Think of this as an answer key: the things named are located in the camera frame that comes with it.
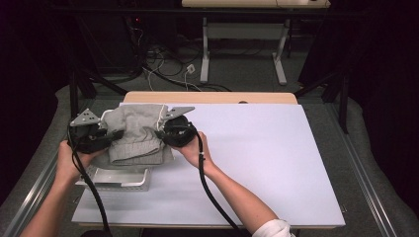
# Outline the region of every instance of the table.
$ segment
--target table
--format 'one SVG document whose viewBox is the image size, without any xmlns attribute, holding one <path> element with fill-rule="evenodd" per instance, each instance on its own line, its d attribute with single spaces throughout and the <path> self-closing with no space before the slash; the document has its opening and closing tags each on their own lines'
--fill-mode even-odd
<svg viewBox="0 0 419 237">
<path fill-rule="evenodd" d="M 237 104 L 242 101 L 249 104 Z M 304 111 L 292 94 L 130 92 L 124 102 L 195 106 L 186 116 L 206 133 L 214 162 L 292 228 L 345 225 Z M 100 192 L 111 225 L 229 228 L 206 196 L 198 170 L 174 155 L 175 161 L 153 168 L 148 192 Z M 240 225 L 210 181 L 209 188 Z M 90 191 L 72 220 L 101 224 Z"/>
<path fill-rule="evenodd" d="M 183 0 L 183 7 L 193 8 L 285 8 L 285 9 L 321 9 L 328 8 L 328 0 Z M 284 24 L 243 24 L 243 23 L 208 23 L 203 21 L 203 62 L 201 82 L 207 83 L 210 70 L 210 51 L 208 39 L 255 39 L 279 40 L 277 51 L 272 54 L 280 85 L 287 85 L 287 78 L 281 63 L 281 55 L 292 23 Z"/>
</svg>

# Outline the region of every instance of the human arm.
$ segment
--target human arm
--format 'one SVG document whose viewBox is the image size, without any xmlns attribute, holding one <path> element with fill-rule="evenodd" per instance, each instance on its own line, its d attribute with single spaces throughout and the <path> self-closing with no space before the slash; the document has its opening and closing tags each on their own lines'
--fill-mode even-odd
<svg viewBox="0 0 419 237">
<path fill-rule="evenodd" d="M 102 152 L 79 153 L 83 166 L 87 167 L 92 159 Z M 68 197 L 79 176 L 79 171 L 72 162 L 71 147 L 64 140 L 59 144 L 55 178 L 49 193 L 21 236 L 48 237 L 58 235 L 59 224 L 64 215 Z"/>
<path fill-rule="evenodd" d="M 199 132 L 199 135 L 203 141 L 204 173 L 218 187 L 246 229 L 253 234 L 266 222 L 278 219 L 278 216 L 256 195 L 228 177 L 214 164 L 207 137 L 202 132 Z M 180 151 L 193 166 L 199 167 L 200 151 L 197 137 L 184 147 L 173 148 Z"/>
</svg>

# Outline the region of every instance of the white table leg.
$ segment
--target white table leg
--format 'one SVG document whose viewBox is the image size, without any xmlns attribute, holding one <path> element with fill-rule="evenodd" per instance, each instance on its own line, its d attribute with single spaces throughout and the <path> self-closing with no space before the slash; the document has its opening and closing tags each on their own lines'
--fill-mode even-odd
<svg viewBox="0 0 419 237">
<path fill-rule="evenodd" d="M 201 66 L 201 83 L 207 83 L 209 80 L 209 70 L 210 70 L 210 53 L 209 53 L 209 37 L 208 37 L 208 25 L 207 18 L 204 18 L 203 22 L 203 42 L 204 42 L 204 51 L 203 51 L 203 64 Z"/>
<path fill-rule="evenodd" d="M 283 85 L 283 86 L 287 85 L 287 78 L 286 78 L 286 74 L 284 73 L 283 64 L 281 63 L 281 55 L 283 54 L 283 51 L 284 51 L 284 44 L 286 43 L 287 33 L 288 33 L 288 28 L 283 26 L 277 52 L 274 52 L 272 54 L 274 58 L 274 65 L 275 65 L 275 70 L 277 71 L 278 80 L 280 82 L 280 85 Z"/>
</svg>

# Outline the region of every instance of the white table surface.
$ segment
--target white table surface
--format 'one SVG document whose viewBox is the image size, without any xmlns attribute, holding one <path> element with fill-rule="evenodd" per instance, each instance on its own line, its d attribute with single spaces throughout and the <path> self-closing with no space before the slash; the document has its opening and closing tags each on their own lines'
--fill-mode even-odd
<svg viewBox="0 0 419 237">
<path fill-rule="evenodd" d="M 293 228 L 345 225 L 305 113 L 300 105 L 195 104 L 186 114 L 209 140 L 214 162 L 260 197 Z M 199 172 L 174 151 L 176 160 L 152 171 L 148 192 L 100 192 L 114 225 L 226 227 L 202 187 Z M 218 189 L 209 188 L 224 210 L 240 221 Z M 102 222 L 90 191 L 72 221 Z"/>
<path fill-rule="evenodd" d="M 201 8 L 328 8 L 328 0 L 183 0 L 183 7 Z"/>
</svg>

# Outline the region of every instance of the white tray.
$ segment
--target white tray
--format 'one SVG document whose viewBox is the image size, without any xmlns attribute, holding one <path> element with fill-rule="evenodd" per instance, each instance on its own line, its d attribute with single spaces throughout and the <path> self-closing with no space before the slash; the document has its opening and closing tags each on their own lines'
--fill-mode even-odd
<svg viewBox="0 0 419 237">
<path fill-rule="evenodd" d="M 148 191 L 150 184 L 151 169 L 139 170 L 104 170 L 95 166 L 86 169 L 98 191 Z M 80 178 L 76 185 L 87 184 Z"/>
</svg>

